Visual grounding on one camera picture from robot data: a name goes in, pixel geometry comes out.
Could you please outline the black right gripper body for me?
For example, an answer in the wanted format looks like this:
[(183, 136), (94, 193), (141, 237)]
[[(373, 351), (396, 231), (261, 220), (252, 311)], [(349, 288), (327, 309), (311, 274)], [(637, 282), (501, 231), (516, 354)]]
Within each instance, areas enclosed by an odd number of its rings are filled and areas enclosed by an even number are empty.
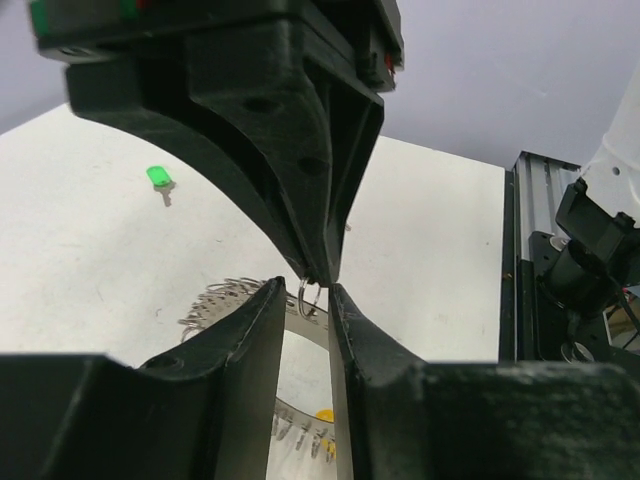
[(395, 89), (405, 66), (394, 1), (30, 1), (41, 56), (66, 64), (100, 62), (137, 43), (280, 19), (301, 21), (347, 60), (375, 92)]

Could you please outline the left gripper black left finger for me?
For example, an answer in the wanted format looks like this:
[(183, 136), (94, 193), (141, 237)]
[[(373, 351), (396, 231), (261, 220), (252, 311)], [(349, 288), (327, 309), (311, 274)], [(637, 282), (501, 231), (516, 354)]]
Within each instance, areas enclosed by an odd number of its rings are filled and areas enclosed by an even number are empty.
[(5, 479), (262, 479), (286, 295), (139, 368), (96, 354), (1, 359)]

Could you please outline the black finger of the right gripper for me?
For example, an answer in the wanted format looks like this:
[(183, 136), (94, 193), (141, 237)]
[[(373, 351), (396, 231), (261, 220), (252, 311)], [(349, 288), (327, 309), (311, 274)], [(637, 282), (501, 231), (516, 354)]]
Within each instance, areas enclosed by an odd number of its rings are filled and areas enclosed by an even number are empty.
[(214, 183), (294, 272), (328, 285), (340, 236), (325, 233), (330, 152), (324, 91), (340, 53), (301, 21), (280, 19), (137, 43), (68, 64), (84, 119), (169, 152)]
[(367, 90), (325, 87), (330, 152), (329, 206), (325, 233), (341, 235), (384, 120), (382, 99)]

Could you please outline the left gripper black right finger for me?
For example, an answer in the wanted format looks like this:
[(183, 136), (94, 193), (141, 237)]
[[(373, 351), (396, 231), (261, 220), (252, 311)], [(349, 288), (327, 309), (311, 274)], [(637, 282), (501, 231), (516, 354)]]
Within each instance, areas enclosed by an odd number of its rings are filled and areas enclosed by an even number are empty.
[(428, 363), (329, 290), (341, 479), (635, 479), (639, 386), (599, 363)]

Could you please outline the steel keyring disc with rings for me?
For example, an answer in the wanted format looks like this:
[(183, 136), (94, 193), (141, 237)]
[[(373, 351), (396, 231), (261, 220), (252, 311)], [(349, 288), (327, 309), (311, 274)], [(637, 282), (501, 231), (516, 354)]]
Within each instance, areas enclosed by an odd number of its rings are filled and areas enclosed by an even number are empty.
[[(182, 327), (180, 341), (186, 343), (220, 325), (240, 320), (243, 314), (263, 314), (260, 303), (266, 282), (246, 277), (227, 278), (211, 284), (198, 295), (186, 316), (178, 321)], [(283, 359), (280, 362), (278, 392), (274, 399), (271, 427), (276, 459), (307, 458), (322, 463), (326, 469), (336, 463), (325, 462), (322, 451), (315, 450), (314, 440), (320, 432), (317, 411), (331, 408), (329, 385), (328, 313), (319, 306), (300, 301), (288, 293), (284, 300)]]

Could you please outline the yellow tag key on disc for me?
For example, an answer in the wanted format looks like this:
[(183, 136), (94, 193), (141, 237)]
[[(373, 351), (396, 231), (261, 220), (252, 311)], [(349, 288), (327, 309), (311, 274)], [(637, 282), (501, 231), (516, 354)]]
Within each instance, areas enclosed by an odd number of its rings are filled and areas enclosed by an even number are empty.
[(316, 412), (315, 418), (321, 422), (320, 432), (314, 440), (315, 450), (322, 451), (325, 455), (325, 462), (331, 464), (336, 458), (334, 411), (331, 408), (319, 410)]

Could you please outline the green tag key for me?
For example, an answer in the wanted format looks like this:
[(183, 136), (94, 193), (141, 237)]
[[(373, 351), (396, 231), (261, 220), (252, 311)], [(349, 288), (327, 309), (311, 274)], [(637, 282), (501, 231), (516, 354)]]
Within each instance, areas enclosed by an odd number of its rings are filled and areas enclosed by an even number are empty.
[(171, 192), (176, 187), (176, 183), (168, 171), (162, 166), (151, 166), (146, 169), (146, 174), (152, 183), (155, 192), (161, 195), (165, 207), (171, 206)]

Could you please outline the aluminium frame rail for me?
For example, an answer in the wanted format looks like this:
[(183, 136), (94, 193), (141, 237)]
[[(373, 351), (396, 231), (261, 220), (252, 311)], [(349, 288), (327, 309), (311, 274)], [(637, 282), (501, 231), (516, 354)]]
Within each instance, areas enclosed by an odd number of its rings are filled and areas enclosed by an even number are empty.
[(498, 358), (560, 361), (568, 320), (541, 285), (568, 243), (555, 217), (576, 165), (521, 152), (505, 173)]

